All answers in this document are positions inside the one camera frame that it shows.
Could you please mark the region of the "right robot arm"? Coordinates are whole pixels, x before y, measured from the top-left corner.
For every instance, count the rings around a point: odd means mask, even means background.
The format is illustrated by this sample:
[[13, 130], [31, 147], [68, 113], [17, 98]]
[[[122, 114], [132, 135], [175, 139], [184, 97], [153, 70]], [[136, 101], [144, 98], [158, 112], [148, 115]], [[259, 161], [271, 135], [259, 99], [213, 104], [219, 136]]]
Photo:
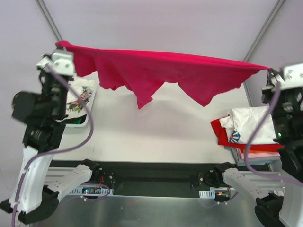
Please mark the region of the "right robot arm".
[[[262, 102], [268, 104], [264, 115], [252, 131], [245, 147], [244, 163], [249, 171], [262, 178], [284, 184], [284, 195], [264, 190], [240, 173], [229, 162], [216, 165], [204, 175], [204, 184], [213, 188], [230, 186], [255, 206], [255, 214], [265, 227], [301, 227], [303, 225], [303, 65], [295, 63], [269, 69], [262, 88]], [[271, 117], [275, 139], [282, 147], [280, 171], [258, 172], [249, 163], [248, 152], [265, 120]]]

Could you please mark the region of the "magenta t-shirt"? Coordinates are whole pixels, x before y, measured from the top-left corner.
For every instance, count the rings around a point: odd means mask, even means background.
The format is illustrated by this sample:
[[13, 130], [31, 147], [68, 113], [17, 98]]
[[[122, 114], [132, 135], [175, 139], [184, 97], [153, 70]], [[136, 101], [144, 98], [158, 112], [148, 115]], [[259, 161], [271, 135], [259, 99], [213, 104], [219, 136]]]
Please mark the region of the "magenta t-shirt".
[[222, 58], [155, 51], [105, 50], [56, 42], [74, 55], [79, 77], [97, 72], [99, 85], [116, 90], [125, 86], [141, 109], [165, 83], [179, 87], [201, 106], [218, 94], [239, 88], [250, 76], [269, 67]]

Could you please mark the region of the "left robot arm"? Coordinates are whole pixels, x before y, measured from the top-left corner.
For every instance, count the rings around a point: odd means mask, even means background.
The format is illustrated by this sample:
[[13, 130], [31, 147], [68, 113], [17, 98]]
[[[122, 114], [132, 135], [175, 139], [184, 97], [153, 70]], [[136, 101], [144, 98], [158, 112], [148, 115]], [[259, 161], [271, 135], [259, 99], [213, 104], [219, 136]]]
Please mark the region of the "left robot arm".
[[68, 84], [75, 72], [73, 53], [58, 46], [52, 54], [43, 54], [36, 67], [41, 92], [20, 91], [12, 100], [12, 117], [26, 125], [18, 181], [11, 197], [0, 204], [12, 215], [12, 226], [49, 218], [74, 188], [101, 179], [100, 165], [85, 159], [58, 181], [45, 184], [53, 157], [62, 152], [59, 145], [65, 129], [67, 95], [74, 92]]

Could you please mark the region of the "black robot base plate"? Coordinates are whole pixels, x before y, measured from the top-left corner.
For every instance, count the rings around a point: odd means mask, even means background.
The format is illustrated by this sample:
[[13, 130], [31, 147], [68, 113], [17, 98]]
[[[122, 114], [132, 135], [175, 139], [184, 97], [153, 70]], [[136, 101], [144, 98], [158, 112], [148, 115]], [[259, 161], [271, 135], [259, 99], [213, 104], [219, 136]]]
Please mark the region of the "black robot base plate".
[[215, 164], [99, 162], [89, 183], [103, 183], [118, 196], [197, 198]]

